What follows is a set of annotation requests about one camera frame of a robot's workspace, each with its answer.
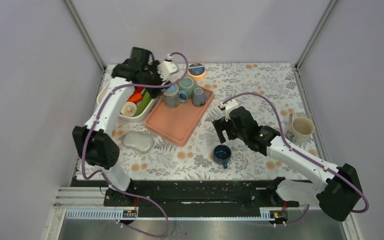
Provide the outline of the dark blue ribbed mug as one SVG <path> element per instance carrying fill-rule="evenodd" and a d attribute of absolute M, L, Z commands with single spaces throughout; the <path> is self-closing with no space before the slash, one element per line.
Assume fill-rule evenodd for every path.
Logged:
<path fill-rule="evenodd" d="M 217 145 L 212 151 L 212 159 L 224 169 L 228 169 L 228 163 L 232 157 L 231 149 L 224 144 Z"/>

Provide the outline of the light blue butterfly mug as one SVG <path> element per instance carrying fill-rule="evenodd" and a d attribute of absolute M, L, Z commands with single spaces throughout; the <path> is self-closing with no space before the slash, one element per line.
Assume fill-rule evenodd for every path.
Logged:
<path fill-rule="evenodd" d="M 162 95 L 164 105 L 169 109 L 177 108 L 181 103 L 189 100 L 187 91 L 179 88 L 177 84 L 170 86 Z"/>

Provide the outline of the small grey mug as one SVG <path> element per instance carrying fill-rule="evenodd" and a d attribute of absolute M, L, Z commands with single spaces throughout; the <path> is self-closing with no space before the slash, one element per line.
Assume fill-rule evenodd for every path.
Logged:
<path fill-rule="evenodd" d="M 192 104 L 195 107 L 203 107 L 207 101 L 212 96 L 212 93 L 208 90 L 204 90 L 201 87 L 197 87 L 193 90 L 192 94 Z"/>

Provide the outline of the tall beige mug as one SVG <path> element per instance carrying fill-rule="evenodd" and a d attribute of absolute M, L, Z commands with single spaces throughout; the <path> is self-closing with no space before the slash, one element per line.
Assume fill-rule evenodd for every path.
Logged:
<path fill-rule="evenodd" d="M 307 117 L 298 116 L 296 113 L 288 115 L 288 129 L 286 138 L 295 145 L 304 143 L 315 131 L 314 123 Z"/>

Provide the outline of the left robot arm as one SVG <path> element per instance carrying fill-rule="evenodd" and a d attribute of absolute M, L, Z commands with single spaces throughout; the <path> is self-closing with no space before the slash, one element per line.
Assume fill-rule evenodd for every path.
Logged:
<path fill-rule="evenodd" d="M 133 47 L 130 57 L 117 64 L 105 88 L 105 96 L 83 126 L 75 126 L 72 136 L 85 180 L 101 174 L 108 186 L 117 191 L 116 199 L 124 206 L 132 204 L 135 192 L 129 188 L 131 179 L 118 164 L 120 148 L 112 132 L 128 99 L 138 87 L 159 86 L 162 79 L 157 71 L 160 64 L 150 50 Z"/>

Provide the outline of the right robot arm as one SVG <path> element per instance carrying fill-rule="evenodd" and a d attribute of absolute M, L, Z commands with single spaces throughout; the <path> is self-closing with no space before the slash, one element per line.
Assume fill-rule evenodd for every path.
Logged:
<path fill-rule="evenodd" d="M 267 191 L 267 201 L 279 206 L 284 201 L 316 204 L 332 219 L 343 222 L 362 198 L 357 170 L 348 163 L 338 166 L 284 140 L 269 126 L 258 125 L 243 106 L 219 107 L 225 116 L 212 122 L 221 143 L 240 139 L 252 151 L 278 160 L 304 175 L 308 182 L 277 177 Z"/>

